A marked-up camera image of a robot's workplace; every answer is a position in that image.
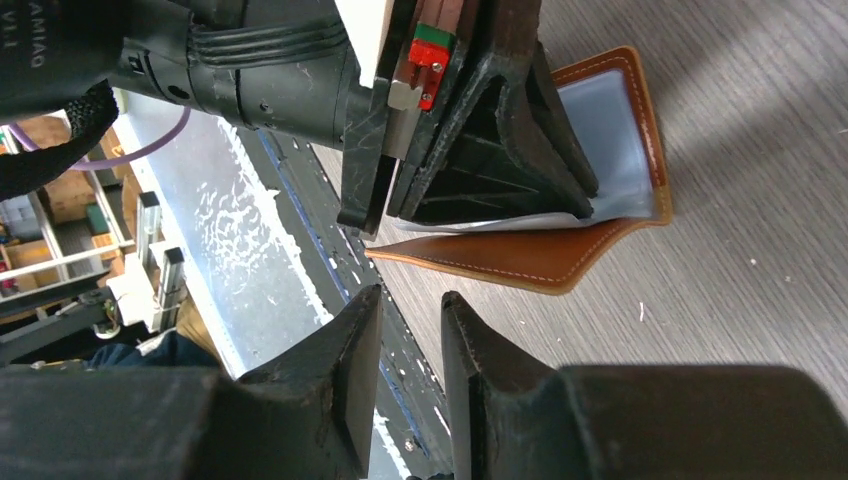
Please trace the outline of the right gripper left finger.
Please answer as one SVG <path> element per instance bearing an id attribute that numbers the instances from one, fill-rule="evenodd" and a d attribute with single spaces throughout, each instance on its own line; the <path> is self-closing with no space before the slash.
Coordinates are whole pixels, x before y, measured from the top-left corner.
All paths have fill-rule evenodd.
<path id="1" fill-rule="evenodd" d="M 212 368 L 1 374 L 5 479 L 363 479 L 379 286 L 238 379 Z"/>

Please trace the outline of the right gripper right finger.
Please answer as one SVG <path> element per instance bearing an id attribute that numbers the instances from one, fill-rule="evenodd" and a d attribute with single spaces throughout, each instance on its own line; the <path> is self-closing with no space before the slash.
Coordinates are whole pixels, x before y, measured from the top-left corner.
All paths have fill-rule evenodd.
<path id="1" fill-rule="evenodd" d="M 552 368 L 442 298 L 458 479 L 843 479 L 847 425 L 777 365 Z"/>

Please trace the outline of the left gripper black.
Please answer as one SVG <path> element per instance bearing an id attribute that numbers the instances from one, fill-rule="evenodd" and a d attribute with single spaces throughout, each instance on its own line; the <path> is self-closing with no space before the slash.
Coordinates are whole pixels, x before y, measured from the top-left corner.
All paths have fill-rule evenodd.
<path id="1" fill-rule="evenodd" d="M 424 225 L 592 215 L 599 181 L 538 39 L 540 2 L 336 6 L 358 62 L 339 224 L 373 238 L 389 197 L 388 215 Z"/>

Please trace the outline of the brown leather card holder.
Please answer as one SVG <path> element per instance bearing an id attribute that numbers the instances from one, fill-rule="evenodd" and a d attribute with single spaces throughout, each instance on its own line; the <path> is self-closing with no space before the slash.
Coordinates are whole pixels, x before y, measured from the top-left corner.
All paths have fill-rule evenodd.
<path id="1" fill-rule="evenodd" d="M 552 78 L 599 180 L 586 220 L 550 213 L 425 227 L 367 257 L 548 295 L 571 291 L 624 236 L 665 226 L 672 195 L 654 104 L 638 51 L 619 46 Z"/>

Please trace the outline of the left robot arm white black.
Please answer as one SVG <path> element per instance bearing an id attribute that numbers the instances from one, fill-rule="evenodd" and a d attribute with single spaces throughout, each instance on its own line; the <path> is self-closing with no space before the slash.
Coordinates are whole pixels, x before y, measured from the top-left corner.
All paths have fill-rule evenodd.
<path id="1" fill-rule="evenodd" d="M 598 179 L 538 38 L 537 1 L 5 1 L 1 120 L 64 111 L 68 143 L 7 160 L 3 198 L 57 178 L 114 88 L 343 154 L 340 224 L 593 214 Z"/>

